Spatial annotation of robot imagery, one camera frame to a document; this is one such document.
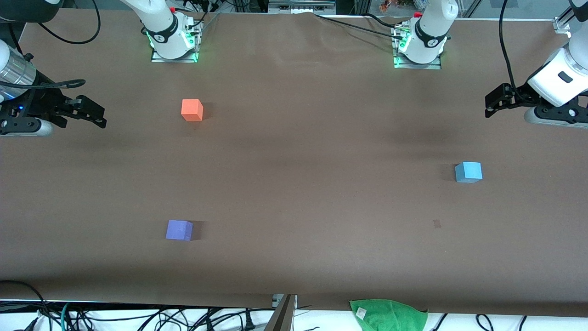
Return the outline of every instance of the table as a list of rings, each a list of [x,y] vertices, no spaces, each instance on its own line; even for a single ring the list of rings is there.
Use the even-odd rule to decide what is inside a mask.
[[[94,15],[48,25],[82,40]],[[101,15],[87,45],[25,28],[36,67],[86,79],[66,93],[108,126],[0,140],[1,278],[66,300],[588,311],[588,131],[484,118],[507,81],[496,21],[456,21],[443,69],[417,71],[394,69],[386,37],[312,14],[220,15],[199,63],[153,64],[132,12]],[[566,40],[546,21],[505,31],[519,84]],[[204,121],[182,119],[184,98]],[[455,183],[461,161],[485,178]],[[166,240],[170,219],[203,222],[202,239]]]

